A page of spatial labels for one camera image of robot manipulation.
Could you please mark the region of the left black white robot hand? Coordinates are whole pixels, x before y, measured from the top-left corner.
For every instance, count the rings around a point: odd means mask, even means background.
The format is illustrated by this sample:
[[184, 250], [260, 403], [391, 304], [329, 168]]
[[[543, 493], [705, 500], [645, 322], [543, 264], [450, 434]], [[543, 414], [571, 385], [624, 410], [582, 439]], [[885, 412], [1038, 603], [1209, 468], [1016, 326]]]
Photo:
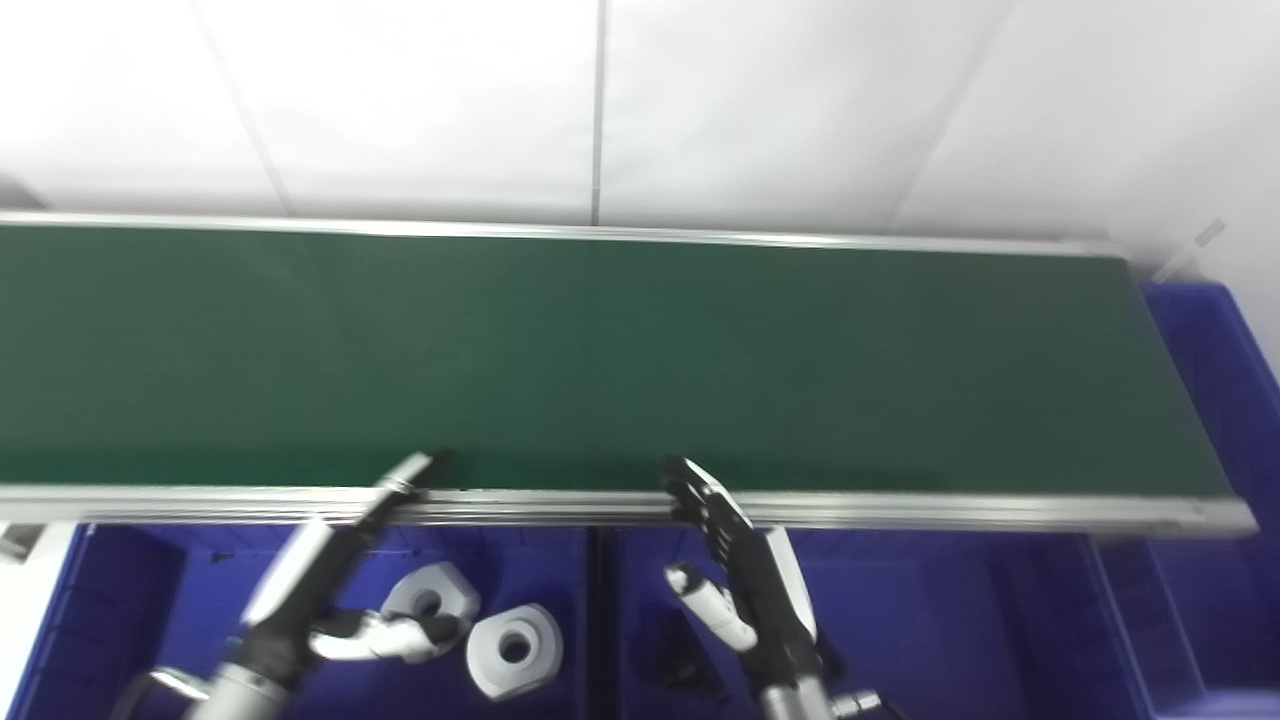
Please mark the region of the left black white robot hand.
[[293, 692], [321, 659], [314, 637], [335, 639], [342, 650], [356, 641], [358, 660], [387, 650], [407, 662], [448, 651], [470, 629], [467, 616], [440, 611], [430, 618], [349, 611], [337, 606], [340, 592], [375, 550], [396, 514], [420, 500], [452, 460], [449, 451], [415, 452], [374, 486], [372, 498], [346, 524], [311, 518], [285, 542], [255, 587], [241, 616], [238, 643], [223, 671], [252, 688]]

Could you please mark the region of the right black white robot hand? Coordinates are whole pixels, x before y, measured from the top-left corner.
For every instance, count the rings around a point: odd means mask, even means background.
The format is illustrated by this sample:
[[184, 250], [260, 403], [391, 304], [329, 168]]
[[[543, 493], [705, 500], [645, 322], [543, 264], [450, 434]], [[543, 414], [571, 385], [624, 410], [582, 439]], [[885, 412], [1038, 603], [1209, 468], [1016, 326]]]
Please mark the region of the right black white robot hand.
[[676, 597], [735, 652], [755, 692], [820, 680], [817, 623], [781, 534], [756, 528], [724, 486], [692, 460], [667, 455], [660, 473], [672, 518], [700, 530], [727, 578], [718, 585], [689, 561], [671, 562], [663, 575]]

